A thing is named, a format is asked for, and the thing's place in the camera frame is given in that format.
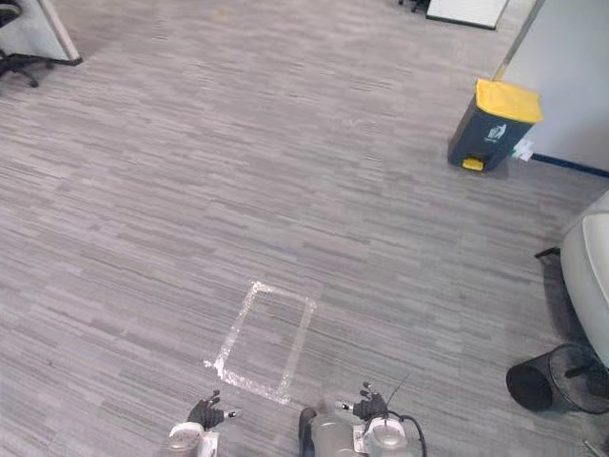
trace white chair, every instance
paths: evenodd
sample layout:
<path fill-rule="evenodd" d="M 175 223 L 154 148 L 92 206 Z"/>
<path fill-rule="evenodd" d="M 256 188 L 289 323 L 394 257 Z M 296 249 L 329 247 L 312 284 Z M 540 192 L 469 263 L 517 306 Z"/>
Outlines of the white chair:
<path fill-rule="evenodd" d="M 564 231 L 560 248 L 536 255 L 560 254 L 564 282 L 581 326 L 609 367 L 609 191 Z"/>

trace blue baseboard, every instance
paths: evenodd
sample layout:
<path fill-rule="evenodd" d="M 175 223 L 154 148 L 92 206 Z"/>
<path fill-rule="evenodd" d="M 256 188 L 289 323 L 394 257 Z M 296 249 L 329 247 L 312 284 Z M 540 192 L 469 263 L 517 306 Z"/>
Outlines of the blue baseboard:
<path fill-rule="evenodd" d="M 546 164 L 558 165 L 559 167 L 565 167 L 566 169 L 576 169 L 577 171 L 583 171 L 584 173 L 609 178 L 609 171 L 605 171 L 604 169 L 595 169 L 594 167 L 587 167 L 585 165 L 576 164 L 575 162 L 569 162 L 568 160 L 557 159 L 542 154 L 533 154 L 531 158 L 539 162 L 545 162 Z"/>

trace black wastebasket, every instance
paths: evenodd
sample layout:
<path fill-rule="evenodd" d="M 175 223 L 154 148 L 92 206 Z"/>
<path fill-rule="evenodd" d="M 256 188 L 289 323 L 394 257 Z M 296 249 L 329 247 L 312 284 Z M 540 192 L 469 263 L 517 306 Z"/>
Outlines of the black wastebasket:
<path fill-rule="evenodd" d="M 511 367 L 505 380 L 514 400 L 533 411 L 609 411 L 609 373 L 588 347 L 558 346 Z"/>

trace bin pedal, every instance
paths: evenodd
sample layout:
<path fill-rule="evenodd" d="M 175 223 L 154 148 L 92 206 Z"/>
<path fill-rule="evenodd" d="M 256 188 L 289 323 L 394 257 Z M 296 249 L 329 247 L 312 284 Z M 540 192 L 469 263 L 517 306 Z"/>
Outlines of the bin pedal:
<path fill-rule="evenodd" d="M 464 169 L 472 169 L 474 171 L 482 171 L 484 169 L 484 162 L 480 159 L 475 159 L 473 157 L 467 157 L 461 163 L 461 166 Z"/>

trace black cable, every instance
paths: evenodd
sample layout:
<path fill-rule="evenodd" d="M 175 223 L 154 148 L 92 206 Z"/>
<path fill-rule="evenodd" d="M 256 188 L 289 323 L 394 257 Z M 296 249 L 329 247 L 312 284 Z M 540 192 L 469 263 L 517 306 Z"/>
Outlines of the black cable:
<path fill-rule="evenodd" d="M 427 443 L 425 441 L 425 435 L 422 434 L 422 428 L 419 425 L 419 423 L 417 422 L 417 420 L 414 417 L 409 416 L 407 414 L 400 416 L 400 419 L 402 421 L 410 421 L 415 425 L 415 427 L 417 428 L 417 431 L 419 432 L 419 440 L 421 441 L 422 457 L 427 457 Z"/>
<path fill-rule="evenodd" d="M 410 373 L 407 373 L 402 380 L 400 381 L 400 383 L 398 384 L 398 386 L 396 388 L 393 389 L 393 392 L 391 392 L 391 395 L 389 395 L 389 400 L 387 400 L 387 407 L 389 407 L 389 403 L 391 403 L 391 399 L 393 398 L 393 396 L 396 394 L 396 392 L 398 390 L 400 390 L 400 387 L 402 386 L 403 383 L 406 382 L 406 379 L 408 379 L 408 376 L 410 376 Z"/>

